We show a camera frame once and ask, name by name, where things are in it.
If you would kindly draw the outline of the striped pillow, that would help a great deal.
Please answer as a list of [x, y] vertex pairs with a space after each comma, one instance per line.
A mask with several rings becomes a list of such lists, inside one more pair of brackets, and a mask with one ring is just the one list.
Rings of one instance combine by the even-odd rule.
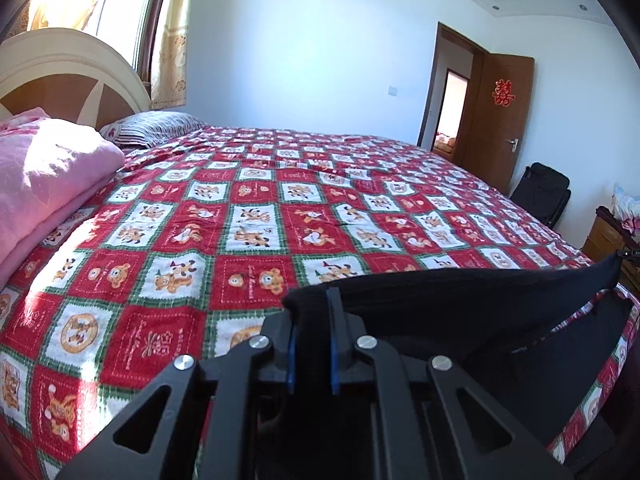
[[154, 148], [205, 126], [191, 114], [150, 110], [105, 125], [99, 133], [119, 148]]

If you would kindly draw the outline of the brown wooden door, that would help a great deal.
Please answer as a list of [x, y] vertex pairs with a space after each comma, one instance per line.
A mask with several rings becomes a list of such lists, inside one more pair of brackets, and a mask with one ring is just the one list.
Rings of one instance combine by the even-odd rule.
[[[535, 60], [529, 56], [488, 53], [484, 56], [469, 132], [460, 145], [459, 166], [506, 194], [523, 141], [532, 98]], [[495, 81], [513, 82], [516, 99], [497, 106]]]

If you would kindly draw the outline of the black folded chair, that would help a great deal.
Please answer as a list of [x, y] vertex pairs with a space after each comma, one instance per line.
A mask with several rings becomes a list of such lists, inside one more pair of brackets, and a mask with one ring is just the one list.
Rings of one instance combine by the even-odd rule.
[[534, 162], [526, 167], [510, 200], [553, 229], [570, 200], [570, 194], [568, 177], [540, 162]]

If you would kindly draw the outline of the red double happiness decoration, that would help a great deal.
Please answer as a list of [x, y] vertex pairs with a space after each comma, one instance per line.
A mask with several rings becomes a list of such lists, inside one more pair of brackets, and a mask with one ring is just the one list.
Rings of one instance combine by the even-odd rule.
[[509, 107], [516, 99], [512, 93], [513, 82], [510, 79], [500, 78], [495, 81], [494, 91], [491, 93], [492, 99], [497, 106]]

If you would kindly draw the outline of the pink folded blanket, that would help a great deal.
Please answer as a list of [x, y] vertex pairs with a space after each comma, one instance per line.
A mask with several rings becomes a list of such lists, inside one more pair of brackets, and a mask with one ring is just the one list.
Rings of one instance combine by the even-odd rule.
[[124, 163], [124, 153], [96, 130], [40, 107], [3, 119], [1, 283]]

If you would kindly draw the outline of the yellow patterned curtain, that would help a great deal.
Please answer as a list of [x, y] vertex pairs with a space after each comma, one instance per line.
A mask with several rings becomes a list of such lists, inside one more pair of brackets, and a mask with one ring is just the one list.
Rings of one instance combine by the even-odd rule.
[[151, 108], [186, 104], [190, 0], [163, 0], [151, 61]]

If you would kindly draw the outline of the red patchwork cartoon bedspread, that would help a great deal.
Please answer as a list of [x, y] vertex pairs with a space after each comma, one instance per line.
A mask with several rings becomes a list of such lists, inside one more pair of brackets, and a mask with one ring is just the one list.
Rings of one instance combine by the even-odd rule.
[[588, 264], [495, 188], [400, 142], [206, 127], [124, 155], [1, 283], [3, 478], [56, 477], [173, 359], [227, 353], [294, 288]]

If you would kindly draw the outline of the clutter pile on cabinet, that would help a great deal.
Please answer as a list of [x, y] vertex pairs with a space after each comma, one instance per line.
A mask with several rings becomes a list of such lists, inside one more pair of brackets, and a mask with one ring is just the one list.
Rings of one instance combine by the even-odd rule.
[[627, 194], [618, 183], [613, 188], [612, 214], [632, 236], [639, 235], [640, 200]]

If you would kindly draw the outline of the brown wooden cabinet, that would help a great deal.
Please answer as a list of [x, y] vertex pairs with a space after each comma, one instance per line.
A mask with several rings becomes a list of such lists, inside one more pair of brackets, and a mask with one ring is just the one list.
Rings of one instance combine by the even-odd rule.
[[[639, 249], [630, 233], [614, 218], [605, 206], [596, 209], [596, 216], [582, 245], [582, 252], [594, 262], [603, 260], [612, 252], [626, 249], [634, 252]], [[636, 297], [639, 297], [639, 261], [625, 260], [622, 265], [622, 284]]]

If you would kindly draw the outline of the black pants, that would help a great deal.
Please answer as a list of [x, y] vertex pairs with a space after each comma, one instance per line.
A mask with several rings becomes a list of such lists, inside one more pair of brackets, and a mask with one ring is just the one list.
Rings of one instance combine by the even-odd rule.
[[291, 290], [283, 305], [322, 330], [328, 291], [367, 332], [405, 356], [443, 354], [541, 443], [588, 396], [627, 328], [634, 300], [620, 257], [573, 270], [439, 269], [343, 278]]

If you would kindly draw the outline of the cream and brown headboard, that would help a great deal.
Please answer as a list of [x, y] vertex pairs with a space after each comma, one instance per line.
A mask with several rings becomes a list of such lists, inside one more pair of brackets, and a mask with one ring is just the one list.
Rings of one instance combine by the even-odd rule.
[[1, 44], [1, 118], [40, 107], [96, 130], [151, 108], [129, 63], [96, 37], [68, 28], [22, 32]]

